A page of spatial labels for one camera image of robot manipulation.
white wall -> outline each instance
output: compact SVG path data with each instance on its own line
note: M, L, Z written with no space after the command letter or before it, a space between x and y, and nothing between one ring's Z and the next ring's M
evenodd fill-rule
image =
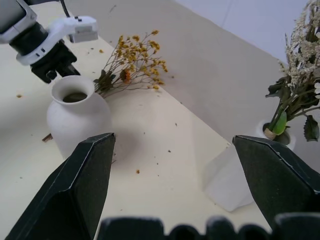
M291 34L308 0L176 1L285 62L285 33Z

white table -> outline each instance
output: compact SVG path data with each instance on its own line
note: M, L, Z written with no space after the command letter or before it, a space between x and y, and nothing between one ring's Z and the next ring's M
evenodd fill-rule
M44 26L64 17L58 3L34 10ZM113 50L102 39L67 45L78 58L75 67L92 79ZM49 133L51 86L20 65L8 45L0 45L0 78L0 239L4 239L63 159L53 140L42 142ZM179 223L204 232L208 217L224 215L236 227L256 223L268 228L255 204L228 213L201 191L199 169L229 143L183 104L163 89L124 91L107 102L117 135L116 162L101 218L155 216L162 219L166 232Z

